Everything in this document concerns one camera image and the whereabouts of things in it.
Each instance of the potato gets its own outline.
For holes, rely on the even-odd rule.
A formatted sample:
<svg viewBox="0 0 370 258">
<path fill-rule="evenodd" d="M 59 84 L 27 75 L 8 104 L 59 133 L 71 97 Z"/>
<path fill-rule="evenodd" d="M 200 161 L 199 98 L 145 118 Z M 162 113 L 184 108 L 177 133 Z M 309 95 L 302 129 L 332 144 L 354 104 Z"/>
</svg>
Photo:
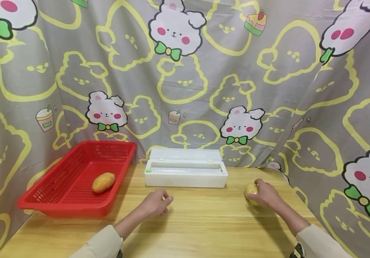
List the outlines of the potato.
<svg viewBox="0 0 370 258">
<path fill-rule="evenodd" d="M 247 196 L 247 194 L 256 194 L 258 193 L 258 186 L 255 183 L 250 183 L 245 186 L 244 195 Z M 253 206 L 258 206 L 258 203 L 253 200 L 249 200 Z"/>
<path fill-rule="evenodd" d="M 102 193 L 106 189 L 110 188 L 115 183 L 115 174 L 112 172 L 106 172 L 98 176 L 93 181 L 92 190 L 95 193 Z"/>
</svg>

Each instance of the human hand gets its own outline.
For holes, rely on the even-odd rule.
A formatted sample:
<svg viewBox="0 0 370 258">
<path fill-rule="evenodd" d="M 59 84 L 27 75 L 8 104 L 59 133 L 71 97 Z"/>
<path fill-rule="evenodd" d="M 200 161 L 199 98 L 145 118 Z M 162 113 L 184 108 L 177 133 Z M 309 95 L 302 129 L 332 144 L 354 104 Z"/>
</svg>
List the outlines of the human hand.
<svg viewBox="0 0 370 258">
<path fill-rule="evenodd" d="M 277 190 L 275 190 L 275 187 L 271 184 L 264 182 L 264 180 L 260 178 L 255 180 L 255 184 L 258 185 L 258 193 L 248 193 L 246 196 L 248 199 L 257 202 L 261 206 L 270 207 L 271 209 L 275 209 L 275 207 L 284 203 Z"/>
<path fill-rule="evenodd" d="M 155 190 L 149 193 L 139 204 L 140 209 L 145 217 L 163 216 L 168 212 L 168 206 L 173 201 L 173 196 L 169 196 L 165 190 Z"/>
</svg>

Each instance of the sleeve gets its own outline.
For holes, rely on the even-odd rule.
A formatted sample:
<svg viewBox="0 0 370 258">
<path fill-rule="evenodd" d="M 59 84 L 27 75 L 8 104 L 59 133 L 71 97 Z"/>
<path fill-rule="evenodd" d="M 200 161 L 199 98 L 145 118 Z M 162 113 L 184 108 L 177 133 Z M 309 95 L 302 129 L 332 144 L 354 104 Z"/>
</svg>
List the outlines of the sleeve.
<svg viewBox="0 0 370 258">
<path fill-rule="evenodd" d="M 117 258 L 123 239 L 112 225 L 108 225 L 93 236 L 70 258 Z"/>
<path fill-rule="evenodd" d="M 316 225 L 307 226 L 296 238 L 306 258 L 351 258 L 337 241 Z"/>
</svg>

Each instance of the basket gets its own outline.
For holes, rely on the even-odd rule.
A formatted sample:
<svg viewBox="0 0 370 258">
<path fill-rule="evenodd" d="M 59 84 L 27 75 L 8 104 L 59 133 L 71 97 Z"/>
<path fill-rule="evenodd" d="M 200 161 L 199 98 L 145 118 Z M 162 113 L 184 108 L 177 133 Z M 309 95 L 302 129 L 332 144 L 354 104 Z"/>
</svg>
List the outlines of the basket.
<svg viewBox="0 0 370 258">
<path fill-rule="evenodd" d="M 133 142 L 81 142 L 27 190 L 17 206 L 51 217 L 105 217 L 135 149 Z M 114 185 L 93 193 L 93 181 L 105 172 L 115 174 Z"/>
</svg>

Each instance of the table surface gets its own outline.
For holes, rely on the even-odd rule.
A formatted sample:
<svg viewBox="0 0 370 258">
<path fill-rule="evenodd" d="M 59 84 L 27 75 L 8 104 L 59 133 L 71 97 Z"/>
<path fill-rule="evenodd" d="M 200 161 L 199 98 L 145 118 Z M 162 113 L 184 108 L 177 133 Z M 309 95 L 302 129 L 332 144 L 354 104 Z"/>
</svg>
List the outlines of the table surface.
<svg viewBox="0 0 370 258">
<path fill-rule="evenodd" d="M 0 258 L 67 258 L 103 227 L 121 220 L 156 187 L 146 187 L 144 165 L 131 165 L 112 212 L 103 219 L 50 218 L 35 212 L 0 251 Z M 283 220 L 245 201 L 245 185 L 262 178 L 310 223 L 323 228 L 272 169 L 227 168 L 225 188 L 172 188 L 169 213 L 152 218 L 122 247 L 126 258 L 289 257 L 296 244 Z"/>
</svg>

